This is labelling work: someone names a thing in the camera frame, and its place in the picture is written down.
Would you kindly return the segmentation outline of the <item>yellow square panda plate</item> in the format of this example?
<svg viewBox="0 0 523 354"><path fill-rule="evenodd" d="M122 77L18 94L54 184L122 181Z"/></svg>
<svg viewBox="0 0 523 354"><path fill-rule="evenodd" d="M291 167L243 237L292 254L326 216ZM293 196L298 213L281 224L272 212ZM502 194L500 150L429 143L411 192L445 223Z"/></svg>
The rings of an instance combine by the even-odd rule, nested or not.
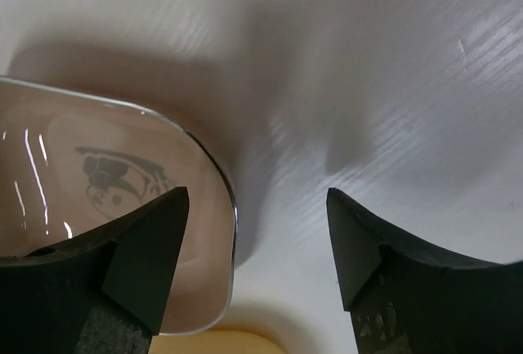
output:
<svg viewBox="0 0 523 354"><path fill-rule="evenodd" d="M154 337L154 354L285 354L289 350L272 334L247 327L221 327L190 335Z"/></svg>

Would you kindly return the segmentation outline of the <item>taupe square panda plate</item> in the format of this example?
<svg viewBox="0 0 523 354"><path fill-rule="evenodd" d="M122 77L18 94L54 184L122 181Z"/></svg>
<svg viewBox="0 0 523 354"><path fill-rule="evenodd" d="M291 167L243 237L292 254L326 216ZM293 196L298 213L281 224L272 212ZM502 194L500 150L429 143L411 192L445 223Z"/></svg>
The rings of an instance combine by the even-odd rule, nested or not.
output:
<svg viewBox="0 0 523 354"><path fill-rule="evenodd" d="M1 253L70 239L184 186L190 211L161 326L193 334L230 305L238 212L207 149L152 109L1 80Z"/></svg>

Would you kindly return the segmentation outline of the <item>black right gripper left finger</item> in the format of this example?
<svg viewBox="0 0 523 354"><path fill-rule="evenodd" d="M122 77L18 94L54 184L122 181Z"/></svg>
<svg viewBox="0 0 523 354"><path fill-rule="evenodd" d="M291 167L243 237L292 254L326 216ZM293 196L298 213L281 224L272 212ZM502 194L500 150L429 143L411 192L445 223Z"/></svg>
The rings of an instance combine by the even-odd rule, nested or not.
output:
<svg viewBox="0 0 523 354"><path fill-rule="evenodd" d="M180 186L81 235L2 258L2 352L148 352L188 213Z"/></svg>

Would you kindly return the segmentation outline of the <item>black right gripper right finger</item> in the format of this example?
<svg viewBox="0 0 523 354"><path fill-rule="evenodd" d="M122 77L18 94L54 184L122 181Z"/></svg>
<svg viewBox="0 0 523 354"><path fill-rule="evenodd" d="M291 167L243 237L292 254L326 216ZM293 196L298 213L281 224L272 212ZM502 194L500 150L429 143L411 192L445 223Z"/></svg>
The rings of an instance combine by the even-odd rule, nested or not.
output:
<svg viewBox="0 0 523 354"><path fill-rule="evenodd" d="M431 244L331 188L329 234L361 353L519 353L522 265Z"/></svg>

